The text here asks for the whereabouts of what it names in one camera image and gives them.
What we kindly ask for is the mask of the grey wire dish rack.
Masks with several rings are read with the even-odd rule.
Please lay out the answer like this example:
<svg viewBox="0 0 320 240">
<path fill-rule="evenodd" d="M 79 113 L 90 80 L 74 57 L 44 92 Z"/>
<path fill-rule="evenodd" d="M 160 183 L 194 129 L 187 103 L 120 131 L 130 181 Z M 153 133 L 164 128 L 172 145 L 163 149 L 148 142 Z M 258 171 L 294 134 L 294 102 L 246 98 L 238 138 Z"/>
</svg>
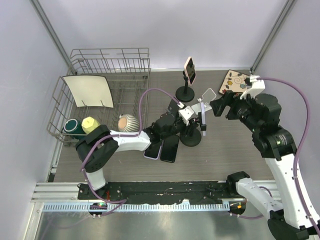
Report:
<svg viewBox="0 0 320 240">
<path fill-rule="evenodd" d="M 73 49 L 71 66 L 55 84 L 48 133 L 62 143 L 75 144 L 84 135 L 82 120 L 92 117 L 118 130 L 122 115 L 147 121 L 150 50 L 147 47 Z"/>
</svg>

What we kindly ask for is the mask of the black case phone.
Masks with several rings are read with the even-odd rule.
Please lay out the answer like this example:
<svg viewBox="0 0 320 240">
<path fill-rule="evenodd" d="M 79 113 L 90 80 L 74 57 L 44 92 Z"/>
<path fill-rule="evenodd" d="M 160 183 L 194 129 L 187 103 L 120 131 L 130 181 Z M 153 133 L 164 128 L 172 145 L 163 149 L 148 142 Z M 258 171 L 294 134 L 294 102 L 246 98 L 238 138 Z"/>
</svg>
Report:
<svg viewBox="0 0 320 240">
<path fill-rule="evenodd" d="M 163 141 L 160 160 L 163 162 L 174 163 L 176 161 L 180 137 L 172 135 Z"/>
</svg>

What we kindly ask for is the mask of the purple case phone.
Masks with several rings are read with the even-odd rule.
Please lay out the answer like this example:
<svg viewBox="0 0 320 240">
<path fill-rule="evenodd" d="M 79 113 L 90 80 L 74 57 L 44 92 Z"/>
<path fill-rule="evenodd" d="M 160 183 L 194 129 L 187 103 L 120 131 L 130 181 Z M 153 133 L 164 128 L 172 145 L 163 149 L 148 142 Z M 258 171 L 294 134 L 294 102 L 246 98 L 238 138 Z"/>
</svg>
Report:
<svg viewBox="0 0 320 240">
<path fill-rule="evenodd" d="M 202 135 L 206 136 L 207 125 L 206 125 L 205 105 L 203 102 L 200 102 L 200 130 L 202 131 Z"/>
</svg>

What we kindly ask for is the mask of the black round phone stand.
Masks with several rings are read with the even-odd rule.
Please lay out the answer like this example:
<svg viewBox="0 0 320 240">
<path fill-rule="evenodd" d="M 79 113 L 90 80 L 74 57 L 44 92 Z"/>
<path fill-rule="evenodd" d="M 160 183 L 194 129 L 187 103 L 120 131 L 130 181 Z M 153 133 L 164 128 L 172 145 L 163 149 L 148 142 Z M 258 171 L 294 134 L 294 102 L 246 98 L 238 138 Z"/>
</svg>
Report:
<svg viewBox="0 0 320 240">
<path fill-rule="evenodd" d="M 184 136 L 180 133 L 180 136 L 179 136 L 179 139 L 181 141 L 182 144 L 184 144 L 185 146 L 187 147 L 195 147 L 197 146 L 201 140 L 202 140 L 202 136 L 203 136 L 203 133 L 201 131 L 201 128 L 200 128 L 200 118 L 201 117 L 201 112 L 199 112 L 197 114 L 197 117 L 198 120 L 199 120 L 199 125 L 197 127 L 197 129 L 200 131 L 200 135 L 196 135 L 196 136 Z"/>
</svg>

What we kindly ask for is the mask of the lavender case phone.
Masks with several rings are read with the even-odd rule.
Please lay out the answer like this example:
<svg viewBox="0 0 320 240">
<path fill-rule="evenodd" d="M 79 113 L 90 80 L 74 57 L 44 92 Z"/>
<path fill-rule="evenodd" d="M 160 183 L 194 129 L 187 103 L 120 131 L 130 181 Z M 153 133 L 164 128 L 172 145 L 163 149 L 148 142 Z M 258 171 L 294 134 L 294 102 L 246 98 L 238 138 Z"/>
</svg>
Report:
<svg viewBox="0 0 320 240">
<path fill-rule="evenodd" d="M 151 144 L 143 153 L 143 156 L 147 159 L 157 160 L 160 157 L 162 150 L 162 142 Z"/>
</svg>

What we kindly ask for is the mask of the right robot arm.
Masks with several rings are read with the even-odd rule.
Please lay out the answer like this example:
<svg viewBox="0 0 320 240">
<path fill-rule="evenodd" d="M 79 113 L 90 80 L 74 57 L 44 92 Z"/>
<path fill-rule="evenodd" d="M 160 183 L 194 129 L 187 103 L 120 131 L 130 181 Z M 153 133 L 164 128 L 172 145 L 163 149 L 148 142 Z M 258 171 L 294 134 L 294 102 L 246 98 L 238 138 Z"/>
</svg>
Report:
<svg viewBox="0 0 320 240">
<path fill-rule="evenodd" d="M 260 93 L 255 97 L 226 91 L 210 102 L 216 117 L 229 107 L 228 120 L 240 120 L 252 133 L 252 142 L 265 159 L 276 182 L 281 201 L 274 200 L 243 172 L 228 175 L 226 193 L 249 200 L 266 218 L 276 240 L 307 240 L 320 234 L 320 216 L 298 171 L 298 150 L 289 131 L 279 125 L 281 106 L 275 96 Z"/>
</svg>

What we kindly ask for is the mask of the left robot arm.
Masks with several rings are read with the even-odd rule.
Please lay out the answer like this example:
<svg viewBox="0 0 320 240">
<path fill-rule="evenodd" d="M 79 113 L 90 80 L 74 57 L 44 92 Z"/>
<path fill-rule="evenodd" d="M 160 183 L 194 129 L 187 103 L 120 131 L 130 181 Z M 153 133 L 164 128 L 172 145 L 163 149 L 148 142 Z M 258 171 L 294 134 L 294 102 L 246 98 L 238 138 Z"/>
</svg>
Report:
<svg viewBox="0 0 320 240">
<path fill-rule="evenodd" d="M 89 194 L 97 200 L 106 195 L 107 182 L 103 167 L 115 153 L 146 152 L 159 143 L 167 142 L 171 137 L 177 137 L 185 146 L 195 147 L 202 138 L 197 129 L 202 124 L 201 120 L 199 116 L 185 118 L 180 113 L 165 113 L 140 132 L 117 132 L 110 130 L 105 124 L 99 125 L 75 146 L 82 161 L 80 171 L 89 185 Z"/>
</svg>

